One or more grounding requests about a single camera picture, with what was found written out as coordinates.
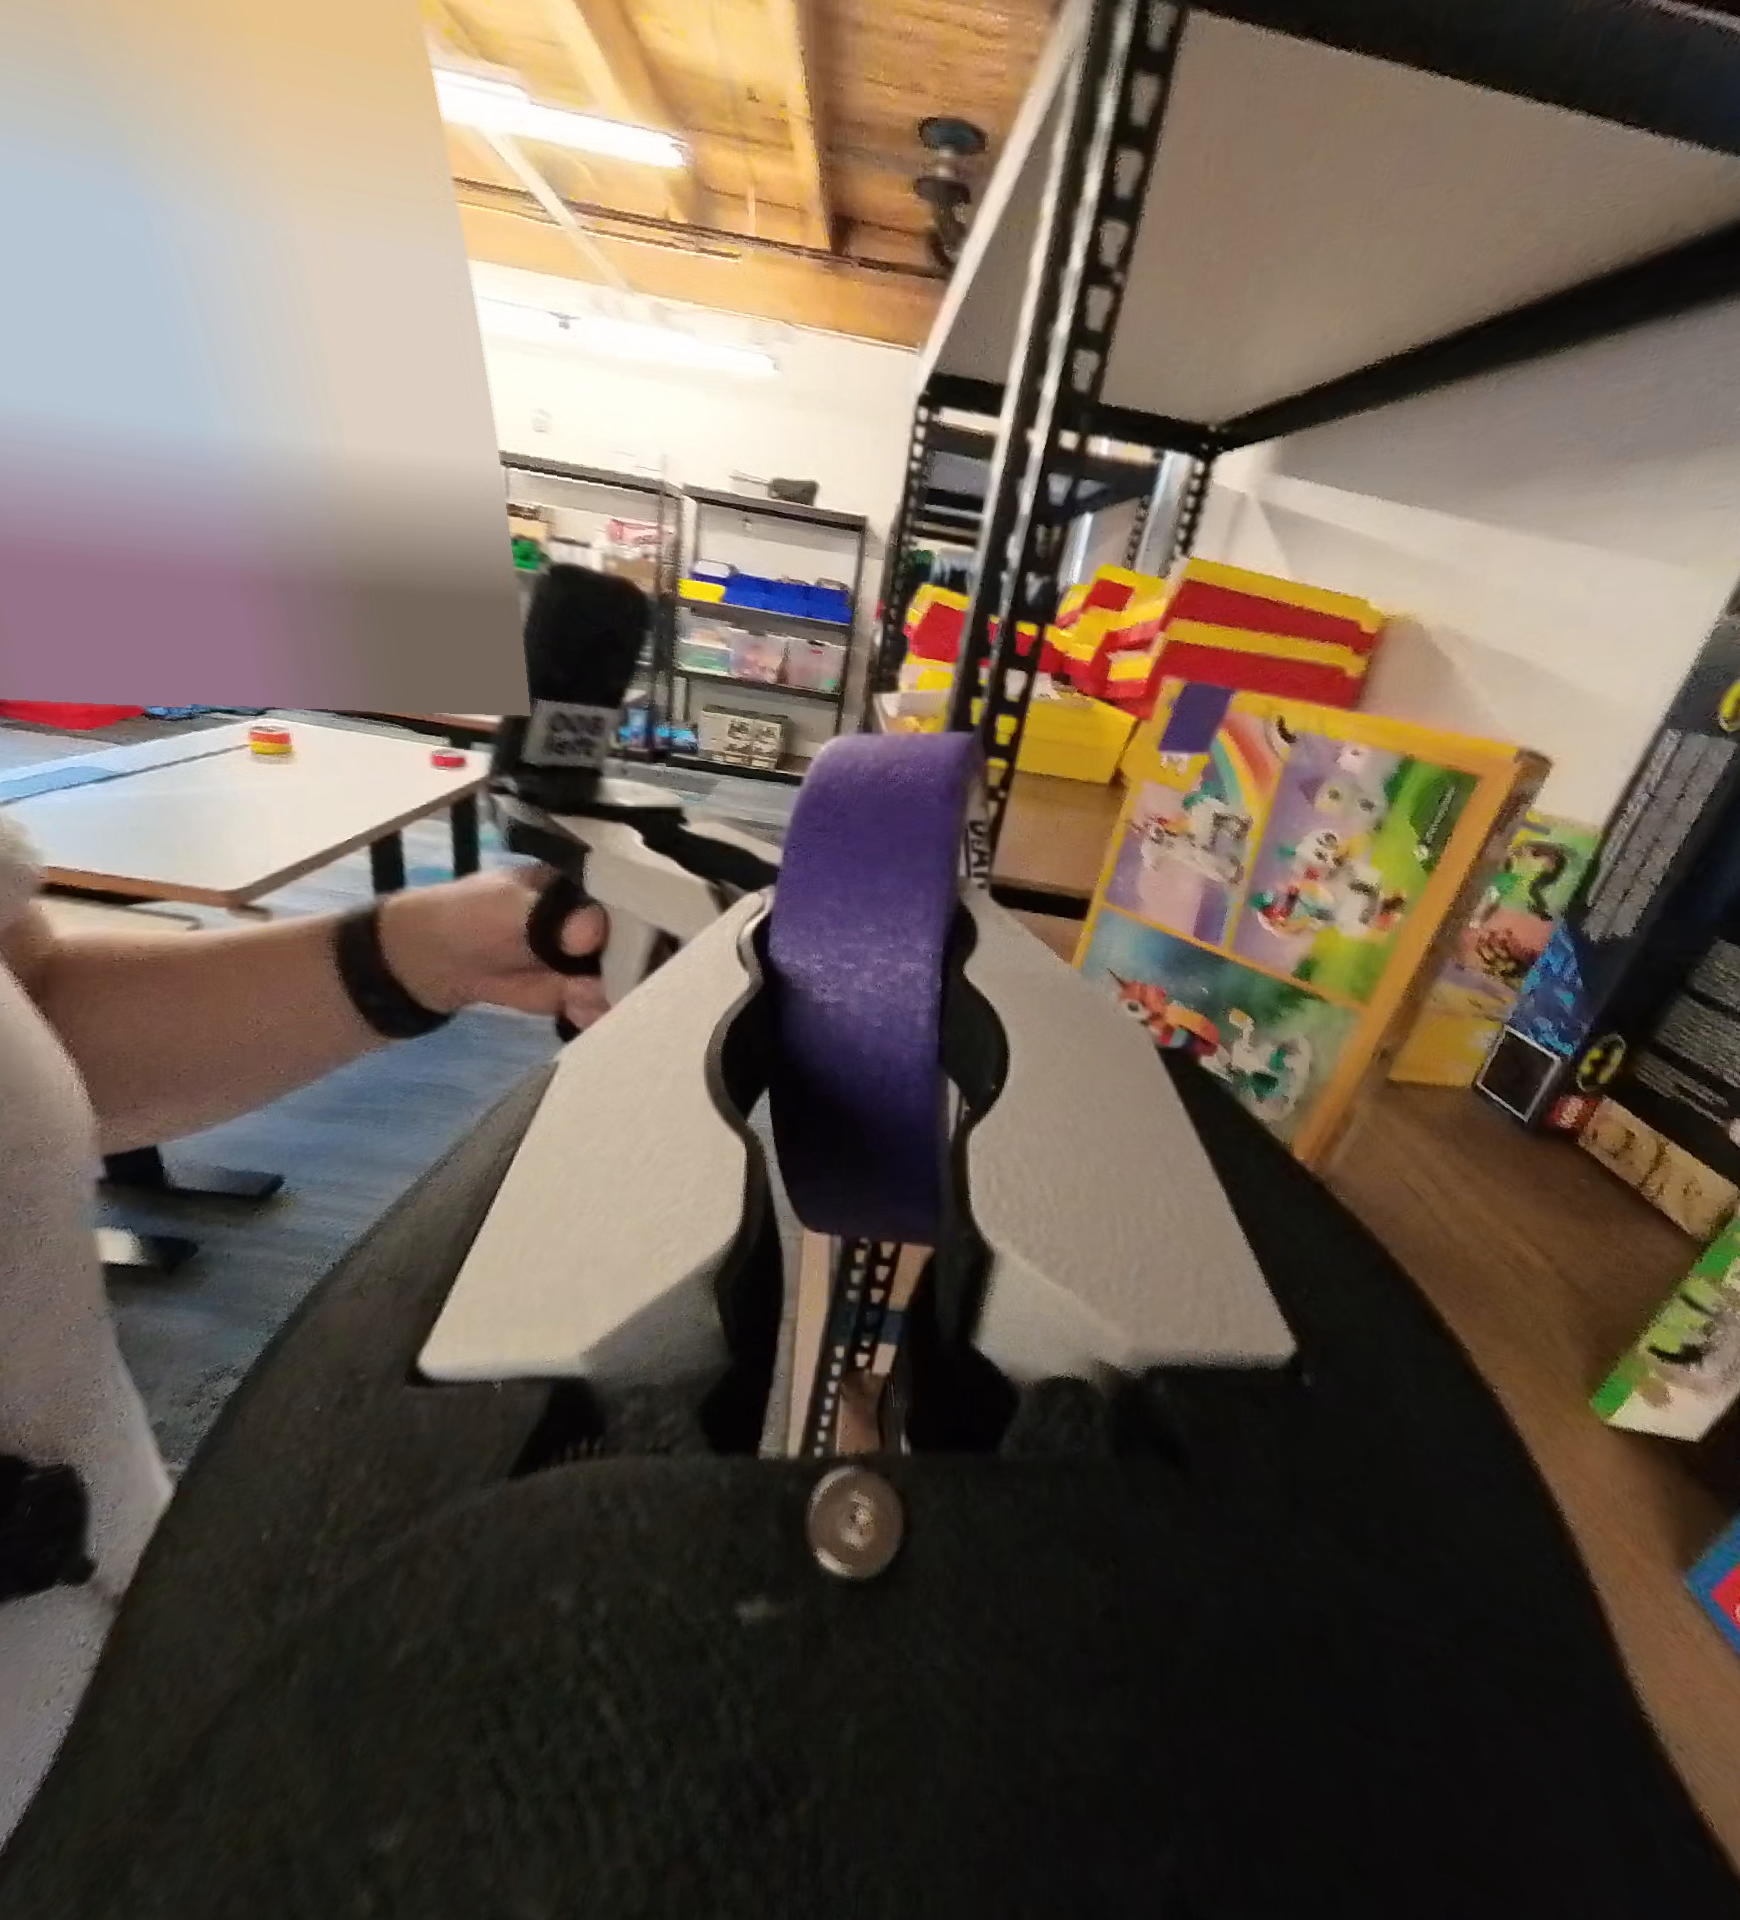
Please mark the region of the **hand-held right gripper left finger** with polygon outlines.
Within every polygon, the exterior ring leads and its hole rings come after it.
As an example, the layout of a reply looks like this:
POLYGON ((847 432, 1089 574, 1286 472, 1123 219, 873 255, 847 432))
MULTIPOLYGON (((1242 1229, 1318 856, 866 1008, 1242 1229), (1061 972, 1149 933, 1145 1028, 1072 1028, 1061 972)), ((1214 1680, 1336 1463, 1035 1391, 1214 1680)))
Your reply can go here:
POLYGON ((760 1220, 758 1143, 712 1069, 763 987, 737 901, 572 1043, 417 1356, 426 1381, 689 1381, 760 1220))

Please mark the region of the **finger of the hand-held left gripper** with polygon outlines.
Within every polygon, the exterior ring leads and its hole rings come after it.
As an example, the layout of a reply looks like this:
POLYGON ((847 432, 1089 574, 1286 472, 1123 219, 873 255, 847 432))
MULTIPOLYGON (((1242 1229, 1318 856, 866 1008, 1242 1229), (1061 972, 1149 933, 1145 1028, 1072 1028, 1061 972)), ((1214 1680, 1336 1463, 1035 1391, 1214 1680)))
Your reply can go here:
POLYGON ((735 904, 778 884, 786 828, 684 814, 659 836, 657 851, 684 875, 657 919, 668 948, 683 952, 735 904))

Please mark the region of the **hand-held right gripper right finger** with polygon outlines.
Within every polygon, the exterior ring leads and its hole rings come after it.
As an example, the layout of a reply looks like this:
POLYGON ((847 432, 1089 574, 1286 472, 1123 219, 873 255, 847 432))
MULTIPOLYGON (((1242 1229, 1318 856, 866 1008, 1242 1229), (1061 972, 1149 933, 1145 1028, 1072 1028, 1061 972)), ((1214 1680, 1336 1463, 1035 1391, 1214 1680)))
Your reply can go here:
POLYGON ((945 987, 954 1327, 1007 1381, 1279 1369, 1295 1335, 1149 1031, 989 897, 945 987))

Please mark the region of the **purple masking tape roll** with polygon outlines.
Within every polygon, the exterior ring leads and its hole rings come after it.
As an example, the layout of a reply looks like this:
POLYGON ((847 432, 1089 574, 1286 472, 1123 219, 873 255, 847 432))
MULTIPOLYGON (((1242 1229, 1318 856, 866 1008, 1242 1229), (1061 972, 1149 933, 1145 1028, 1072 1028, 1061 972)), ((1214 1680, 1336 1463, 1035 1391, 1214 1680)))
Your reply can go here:
POLYGON ((969 733, 851 735, 801 785, 767 927, 771 1136, 797 1220, 928 1248, 945 1211, 945 972, 969 733))

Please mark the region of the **yellow unicorn toy box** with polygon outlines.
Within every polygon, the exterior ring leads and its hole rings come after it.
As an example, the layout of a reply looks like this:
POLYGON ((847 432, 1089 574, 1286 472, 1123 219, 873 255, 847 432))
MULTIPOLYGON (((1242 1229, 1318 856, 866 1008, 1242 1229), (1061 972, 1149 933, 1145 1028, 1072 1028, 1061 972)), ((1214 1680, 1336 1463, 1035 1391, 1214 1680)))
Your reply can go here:
POLYGON ((1530 749, 1232 694, 1203 756, 1161 707, 1076 972, 1322 1169, 1396 1058, 1441 960, 1549 778, 1530 749))

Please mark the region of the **person's left forearm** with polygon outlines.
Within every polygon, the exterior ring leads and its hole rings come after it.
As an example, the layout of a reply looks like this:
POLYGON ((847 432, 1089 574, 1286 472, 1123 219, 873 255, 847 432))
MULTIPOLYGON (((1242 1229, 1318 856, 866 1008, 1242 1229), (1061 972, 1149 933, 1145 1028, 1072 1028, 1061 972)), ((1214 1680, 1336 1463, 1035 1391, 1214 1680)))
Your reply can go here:
POLYGON ((103 1153, 245 1118, 382 1047, 332 919, 129 933, 29 906, 0 954, 77 1069, 103 1153))

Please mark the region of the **person's left hand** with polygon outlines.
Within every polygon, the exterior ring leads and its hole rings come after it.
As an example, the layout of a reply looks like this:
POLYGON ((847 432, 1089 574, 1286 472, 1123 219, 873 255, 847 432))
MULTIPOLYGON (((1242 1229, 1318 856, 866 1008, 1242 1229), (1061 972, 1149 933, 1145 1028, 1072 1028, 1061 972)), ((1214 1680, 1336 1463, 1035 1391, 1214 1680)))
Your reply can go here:
POLYGON ((402 989, 434 1014, 498 1006, 583 1034, 613 1002, 601 972, 609 914, 542 863, 483 871, 384 908, 382 948, 402 989))

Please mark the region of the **row of blue bins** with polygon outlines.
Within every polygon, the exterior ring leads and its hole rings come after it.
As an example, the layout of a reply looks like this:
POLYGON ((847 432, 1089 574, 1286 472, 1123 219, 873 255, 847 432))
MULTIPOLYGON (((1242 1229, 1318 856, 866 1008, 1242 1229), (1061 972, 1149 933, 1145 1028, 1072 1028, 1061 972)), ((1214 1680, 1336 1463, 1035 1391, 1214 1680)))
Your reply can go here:
POLYGON ((698 562, 681 577, 679 597, 698 607, 732 607, 847 628, 856 621, 854 594, 833 581, 801 581, 698 562))

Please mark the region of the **storage shelf with bins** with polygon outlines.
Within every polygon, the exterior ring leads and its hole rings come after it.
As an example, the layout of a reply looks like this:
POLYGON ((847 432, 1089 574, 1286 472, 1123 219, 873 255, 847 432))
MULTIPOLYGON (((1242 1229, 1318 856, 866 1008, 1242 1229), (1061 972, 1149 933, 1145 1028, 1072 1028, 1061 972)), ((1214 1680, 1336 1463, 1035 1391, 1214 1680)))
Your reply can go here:
POLYGON ((522 451, 502 451, 498 466, 524 607, 550 565, 602 572, 650 597, 617 756, 797 781, 847 728, 865 517, 821 505, 817 482, 753 472, 691 486, 522 451), (698 562, 841 583, 856 621, 840 628, 684 603, 675 587, 698 562))

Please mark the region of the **black wristband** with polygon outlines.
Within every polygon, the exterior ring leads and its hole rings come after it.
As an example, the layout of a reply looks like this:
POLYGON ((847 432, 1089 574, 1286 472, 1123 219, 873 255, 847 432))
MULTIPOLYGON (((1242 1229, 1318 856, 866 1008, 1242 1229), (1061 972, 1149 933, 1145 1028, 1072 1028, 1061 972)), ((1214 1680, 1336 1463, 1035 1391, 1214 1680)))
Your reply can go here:
POLYGON ((340 914, 329 929, 329 960, 354 1018, 380 1043, 415 1043, 447 1028, 456 1014, 426 1006, 390 966, 382 904, 340 914))

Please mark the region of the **black metal shelf rack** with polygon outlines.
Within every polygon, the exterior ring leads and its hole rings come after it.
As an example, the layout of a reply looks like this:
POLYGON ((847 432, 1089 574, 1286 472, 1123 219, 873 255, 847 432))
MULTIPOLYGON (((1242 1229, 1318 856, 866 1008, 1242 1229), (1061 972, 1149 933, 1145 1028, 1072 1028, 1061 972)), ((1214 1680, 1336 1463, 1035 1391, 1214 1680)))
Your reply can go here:
POLYGON ((954 728, 995 851, 1056 609, 1064 441, 1290 440, 1740 289, 1723 4, 1076 4, 946 340, 1016 293, 954 728))
MULTIPOLYGON (((1004 384, 963 373, 928 373, 909 416, 906 476, 886 539, 876 637, 862 686, 862 721, 899 680, 904 620, 927 581, 916 554, 949 555, 979 572, 981 525, 991 493, 1004 384)), ((1227 451, 1212 426, 1107 407, 1089 437, 1058 434, 1049 520, 1074 544, 1076 525, 1107 514, 1126 530, 1126 565, 1136 565, 1149 522, 1170 522, 1170 555, 1194 539, 1211 472, 1227 451)))

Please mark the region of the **white table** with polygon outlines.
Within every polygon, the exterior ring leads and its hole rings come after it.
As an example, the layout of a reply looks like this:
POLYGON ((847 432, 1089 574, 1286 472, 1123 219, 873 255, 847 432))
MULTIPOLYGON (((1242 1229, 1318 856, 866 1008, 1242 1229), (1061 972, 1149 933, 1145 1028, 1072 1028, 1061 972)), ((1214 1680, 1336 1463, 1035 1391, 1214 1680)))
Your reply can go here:
POLYGON ((456 735, 251 719, 3 771, 0 810, 60 892, 251 912, 354 856, 373 894, 400 892, 406 836, 428 821, 447 828, 443 877, 474 875, 486 778, 489 753, 456 735), (253 756, 253 724, 290 727, 294 756, 253 756), (438 746, 467 770, 432 770, 438 746))

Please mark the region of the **spider toy box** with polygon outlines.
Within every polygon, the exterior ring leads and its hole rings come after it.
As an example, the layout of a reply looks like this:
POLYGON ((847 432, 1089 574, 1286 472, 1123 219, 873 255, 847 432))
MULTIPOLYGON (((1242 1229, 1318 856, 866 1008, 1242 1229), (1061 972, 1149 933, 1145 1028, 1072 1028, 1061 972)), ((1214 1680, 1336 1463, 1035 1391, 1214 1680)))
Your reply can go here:
POLYGON ((1387 1079, 1404 1087, 1474 1084, 1524 983, 1599 851, 1602 828, 1529 813, 1451 938, 1387 1079))

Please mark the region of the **small green toy box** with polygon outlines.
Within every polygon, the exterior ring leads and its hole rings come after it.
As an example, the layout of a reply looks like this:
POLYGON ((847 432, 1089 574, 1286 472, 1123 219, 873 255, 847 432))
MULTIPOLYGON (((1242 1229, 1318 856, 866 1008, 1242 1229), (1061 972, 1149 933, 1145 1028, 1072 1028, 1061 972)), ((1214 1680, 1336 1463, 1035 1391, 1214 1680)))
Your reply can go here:
POLYGON ((1740 1201, 1592 1397, 1620 1432, 1709 1438, 1740 1401, 1740 1201))

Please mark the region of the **black bat logo toy box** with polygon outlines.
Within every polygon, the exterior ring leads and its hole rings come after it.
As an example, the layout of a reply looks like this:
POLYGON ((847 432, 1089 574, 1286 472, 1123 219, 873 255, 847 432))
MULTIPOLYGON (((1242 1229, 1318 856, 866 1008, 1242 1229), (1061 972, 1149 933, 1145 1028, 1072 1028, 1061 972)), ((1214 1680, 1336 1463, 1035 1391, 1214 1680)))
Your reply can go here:
POLYGON ((1717 621, 1558 910, 1474 1087, 1577 1134, 1740 904, 1740 613, 1717 621))

